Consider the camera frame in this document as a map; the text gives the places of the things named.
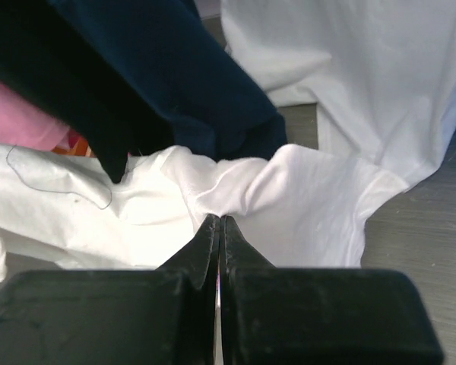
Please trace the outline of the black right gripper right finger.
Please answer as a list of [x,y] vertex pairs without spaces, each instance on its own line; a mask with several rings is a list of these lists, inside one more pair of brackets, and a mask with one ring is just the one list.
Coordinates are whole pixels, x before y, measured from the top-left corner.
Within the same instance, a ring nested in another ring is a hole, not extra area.
[[220,222],[226,364],[441,364],[419,291],[399,271],[278,268]]

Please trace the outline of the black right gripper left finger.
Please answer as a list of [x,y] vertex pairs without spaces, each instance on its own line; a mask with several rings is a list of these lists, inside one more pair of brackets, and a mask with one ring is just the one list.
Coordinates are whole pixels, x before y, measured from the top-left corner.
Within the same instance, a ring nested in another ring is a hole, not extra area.
[[0,290],[0,364],[212,364],[217,218],[148,271],[27,271]]

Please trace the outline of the white t-shirt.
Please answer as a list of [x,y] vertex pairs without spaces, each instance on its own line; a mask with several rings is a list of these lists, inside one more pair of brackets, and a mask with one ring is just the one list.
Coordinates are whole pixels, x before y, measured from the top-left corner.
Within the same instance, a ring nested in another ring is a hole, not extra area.
[[316,103],[322,151],[408,186],[456,129],[456,1],[224,1],[231,56],[278,106]]
[[295,144],[219,163],[168,148],[131,158],[118,185],[96,159],[0,144],[0,281],[9,253],[66,269],[156,268],[208,214],[233,216],[274,265],[357,267],[366,220],[406,187],[364,160]]

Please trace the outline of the pink t-shirt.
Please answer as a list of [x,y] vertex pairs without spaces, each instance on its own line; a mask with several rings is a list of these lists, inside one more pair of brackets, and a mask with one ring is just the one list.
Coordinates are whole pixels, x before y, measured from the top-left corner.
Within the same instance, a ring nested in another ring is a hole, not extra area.
[[72,156],[94,156],[87,140],[74,129],[27,102],[1,82],[0,144]]

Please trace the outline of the white hanging t-shirt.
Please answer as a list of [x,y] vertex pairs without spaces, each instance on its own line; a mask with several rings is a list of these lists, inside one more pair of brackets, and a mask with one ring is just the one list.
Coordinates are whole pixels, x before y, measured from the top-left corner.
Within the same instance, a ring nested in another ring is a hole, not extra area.
[[316,103],[322,151],[408,186],[456,129],[456,1],[224,1],[231,56],[278,106]]

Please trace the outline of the navy blue t-shirt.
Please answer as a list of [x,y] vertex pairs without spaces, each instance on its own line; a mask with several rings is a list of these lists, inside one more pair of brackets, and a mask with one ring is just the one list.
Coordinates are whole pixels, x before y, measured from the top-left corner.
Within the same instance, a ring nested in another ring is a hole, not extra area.
[[54,1],[52,6],[173,128],[213,160],[270,159],[286,123],[202,24],[193,1]]

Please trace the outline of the black printed t-shirt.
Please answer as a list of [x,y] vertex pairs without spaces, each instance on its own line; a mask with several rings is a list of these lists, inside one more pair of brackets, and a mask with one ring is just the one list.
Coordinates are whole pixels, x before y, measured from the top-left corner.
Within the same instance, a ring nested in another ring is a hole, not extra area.
[[174,144],[169,123],[46,1],[0,1],[0,81],[84,137],[113,183],[129,155]]

